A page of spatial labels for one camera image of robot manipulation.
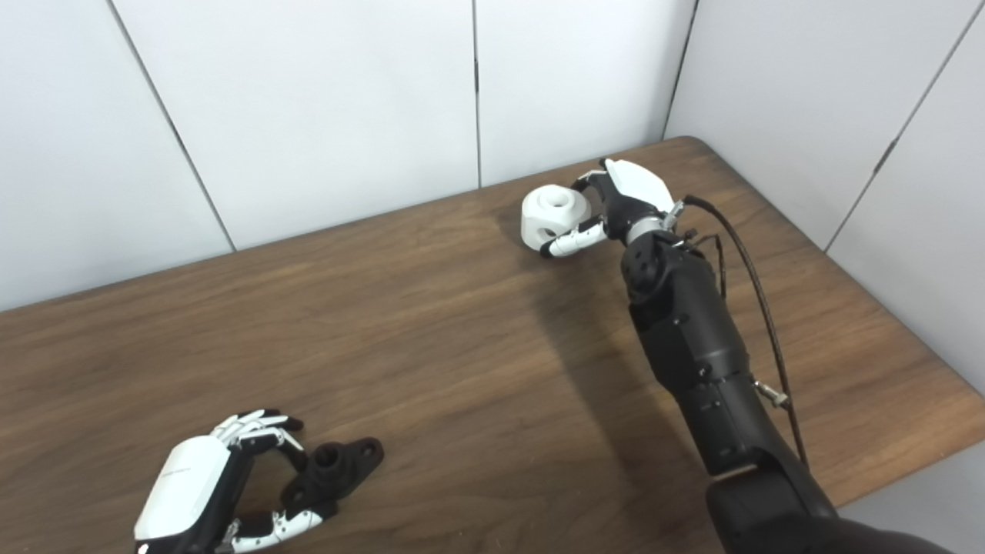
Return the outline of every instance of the white fingertip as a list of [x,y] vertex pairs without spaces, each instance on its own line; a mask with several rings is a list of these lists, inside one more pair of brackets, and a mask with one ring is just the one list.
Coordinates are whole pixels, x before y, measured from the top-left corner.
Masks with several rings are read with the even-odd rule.
[[285,421],[288,421],[288,416],[269,416],[260,418],[260,423],[262,423],[264,427],[270,427],[272,425],[277,425],[278,423],[284,423]]
[[216,426],[216,427],[215,427],[215,428],[214,428],[214,429],[212,430],[212,433],[210,433],[209,435],[211,435],[211,436],[213,436],[213,437],[218,437],[218,436],[219,436],[219,435],[221,435],[221,434],[223,433],[223,431],[224,431],[224,430],[226,429],[226,426],[228,426],[228,425],[229,425],[230,423],[232,423],[232,422],[233,422],[233,421],[235,421],[235,420],[236,420],[236,416],[235,416],[235,414],[233,414],[233,415],[230,415],[230,416],[229,416],[228,418],[226,418],[226,419],[224,419],[222,423],[220,423],[219,425],[217,425],[217,426]]
[[287,431],[282,431],[281,432],[281,436],[284,437],[284,440],[285,441],[287,441],[288,443],[291,443],[291,446],[292,447],[294,447],[294,448],[296,448],[298,450],[304,451],[304,447],[301,445],[301,443],[299,443],[297,441],[297,439],[295,439],[294,437],[292,437],[291,434],[288,433]]

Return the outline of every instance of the wood grain surface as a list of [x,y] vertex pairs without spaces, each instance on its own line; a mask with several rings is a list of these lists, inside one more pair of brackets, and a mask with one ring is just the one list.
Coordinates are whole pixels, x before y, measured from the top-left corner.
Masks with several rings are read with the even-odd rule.
[[[982,399],[702,143],[619,157],[745,238],[836,504],[985,439]],[[629,325],[621,247],[546,261],[518,238],[529,190],[594,167],[0,314],[0,551],[132,551],[175,444],[278,407],[310,448],[375,436],[386,459],[276,552],[720,552],[708,478]],[[727,249],[730,308],[777,384]],[[241,505],[273,508],[290,476],[262,456]]]

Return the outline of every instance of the robotic hand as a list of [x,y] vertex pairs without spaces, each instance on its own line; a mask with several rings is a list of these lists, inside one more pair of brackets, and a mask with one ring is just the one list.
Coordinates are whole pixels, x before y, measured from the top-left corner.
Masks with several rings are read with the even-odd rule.
[[[839,519],[811,475],[800,440],[765,295],[735,229],[712,204],[687,196],[675,202],[664,182],[626,161],[602,160],[602,170],[579,177],[578,192],[594,189],[602,212],[544,242],[546,258],[572,255],[605,239],[625,245],[620,264],[629,316],[654,377],[674,396],[701,455],[717,477],[705,498],[728,554],[949,554],[923,539]],[[778,392],[755,379],[742,336],[725,304],[721,241],[719,275],[677,233],[686,206],[714,216],[749,269],[783,383]],[[788,411],[800,458],[766,414],[757,394]]]
[[[311,459],[290,431],[303,423],[277,410],[229,416],[209,435],[174,447],[134,526],[137,554],[228,554],[273,546],[338,513],[379,465],[383,447],[366,438],[327,443]],[[281,495],[280,510],[235,517],[253,458],[279,450],[298,476]]]

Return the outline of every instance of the white wall panel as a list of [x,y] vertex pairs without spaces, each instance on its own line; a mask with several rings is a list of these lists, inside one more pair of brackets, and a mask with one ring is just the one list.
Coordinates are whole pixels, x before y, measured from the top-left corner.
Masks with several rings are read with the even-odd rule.
[[663,136],[694,0],[476,0],[483,184]]
[[468,0],[116,0],[237,246],[478,186]]
[[968,31],[829,253],[985,392],[985,19]]
[[978,0],[701,0],[667,136],[826,246]]
[[0,310],[229,252],[102,2],[0,7]]

